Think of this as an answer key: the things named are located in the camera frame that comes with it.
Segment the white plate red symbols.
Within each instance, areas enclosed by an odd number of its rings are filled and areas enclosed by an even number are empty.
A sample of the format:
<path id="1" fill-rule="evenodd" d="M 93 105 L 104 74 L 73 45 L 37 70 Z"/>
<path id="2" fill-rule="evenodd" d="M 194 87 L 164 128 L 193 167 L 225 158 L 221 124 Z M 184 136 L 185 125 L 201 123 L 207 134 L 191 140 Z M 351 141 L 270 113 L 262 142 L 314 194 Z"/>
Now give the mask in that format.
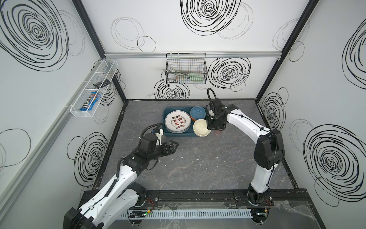
<path id="1" fill-rule="evenodd" d="M 175 110 L 170 112 L 165 117 L 165 127 L 171 133 L 183 133 L 191 126 L 190 115 L 182 110 Z"/>

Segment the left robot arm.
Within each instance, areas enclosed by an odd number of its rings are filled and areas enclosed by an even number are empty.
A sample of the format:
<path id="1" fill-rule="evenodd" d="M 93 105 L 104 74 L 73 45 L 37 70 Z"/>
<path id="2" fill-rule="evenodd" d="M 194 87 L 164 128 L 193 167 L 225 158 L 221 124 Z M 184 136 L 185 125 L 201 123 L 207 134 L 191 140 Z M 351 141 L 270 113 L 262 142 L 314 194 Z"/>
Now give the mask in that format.
<path id="1" fill-rule="evenodd" d="M 138 146 L 119 159 L 114 177 L 81 207 L 68 210 L 64 229 L 107 229 L 128 209 L 145 204 L 146 188 L 135 180 L 151 169 L 151 161 L 174 154 L 179 145 L 172 140 L 162 141 L 162 126 L 154 124 L 142 132 Z"/>

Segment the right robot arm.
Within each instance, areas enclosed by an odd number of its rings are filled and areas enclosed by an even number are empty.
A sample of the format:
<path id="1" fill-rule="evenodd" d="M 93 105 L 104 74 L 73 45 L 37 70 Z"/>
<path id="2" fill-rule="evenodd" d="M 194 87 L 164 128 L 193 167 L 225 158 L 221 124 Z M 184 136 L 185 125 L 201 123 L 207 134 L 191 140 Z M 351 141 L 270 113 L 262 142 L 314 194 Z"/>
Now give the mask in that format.
<path id="1" fill-rule="evenodd" d="M 237 106 L 225 106 L 220 99 L 209 100 L 206 106 L 207 128 L 223 131 L 226 124 L 232 124 L 250 137 L 255 143 L 254 178 L 248 187 L 248 201 L 258 206 L 269 196 L 269 184 L 278 164 L 285 156 L 282 134 L 277 129 L 268 129 L 245 115 Z"/>

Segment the blue bowl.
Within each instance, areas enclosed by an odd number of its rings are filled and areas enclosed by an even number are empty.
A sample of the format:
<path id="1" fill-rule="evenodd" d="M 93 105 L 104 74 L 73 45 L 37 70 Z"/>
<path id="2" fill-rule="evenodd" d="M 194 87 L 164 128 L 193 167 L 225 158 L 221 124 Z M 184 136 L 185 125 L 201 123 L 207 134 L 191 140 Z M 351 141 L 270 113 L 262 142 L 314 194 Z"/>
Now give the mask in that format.
<path id="1" fill-rule="evenodd" d="M 193 121 L 197 121 L 199 119 L 205 119 L 206 111 L 201 106 L 192 107 L 190 110 L 190 117 Z"/>

